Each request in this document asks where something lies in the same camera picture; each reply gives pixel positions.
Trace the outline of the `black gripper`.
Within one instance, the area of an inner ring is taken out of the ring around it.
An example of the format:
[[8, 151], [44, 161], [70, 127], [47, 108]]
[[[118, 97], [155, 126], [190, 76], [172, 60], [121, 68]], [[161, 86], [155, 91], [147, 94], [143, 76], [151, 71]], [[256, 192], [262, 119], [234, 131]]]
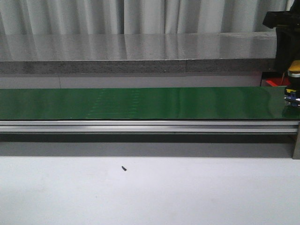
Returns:
[[268, 11], [263, 25], [276, 29], [274, 69], [284, 72], [293, 61], [300, 59], [300, 2], [295, 0], [289, 11]]

